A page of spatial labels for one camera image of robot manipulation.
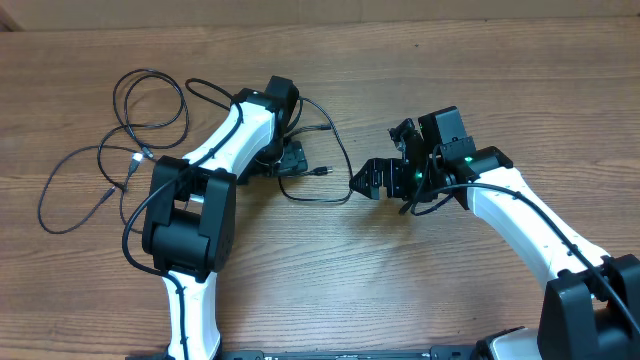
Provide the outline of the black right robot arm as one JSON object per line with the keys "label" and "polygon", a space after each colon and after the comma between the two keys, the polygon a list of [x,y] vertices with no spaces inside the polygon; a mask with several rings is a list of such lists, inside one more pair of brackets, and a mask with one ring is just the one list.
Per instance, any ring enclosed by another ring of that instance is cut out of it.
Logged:
{"label": "black right robot arm", "polygon": [[497,147],[476,147],[451,106],[390,129],[398,158],[371,158],[349,182],[402,213],[434,212],[451,200],[491,226],[544,290],[539,325],[489,335],[449,359],[636,359],[639,260],[613,257],[564,222]]}

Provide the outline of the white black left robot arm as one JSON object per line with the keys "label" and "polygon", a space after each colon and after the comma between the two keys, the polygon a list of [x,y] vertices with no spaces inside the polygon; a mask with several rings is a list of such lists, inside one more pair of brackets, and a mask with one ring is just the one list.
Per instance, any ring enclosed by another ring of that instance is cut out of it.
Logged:
{"label": "white black left robot arm", "polygon": [[165,359],[214,359],[216,278],[234,240],[236,192],[251,176],[300,175],[308,164],[286,139],[300,117],[293,81],[270,79],[264,91],[231,98],[223,124],[182,158],[161,157],[152,174],[142,248],[169,298],[171,340]]}

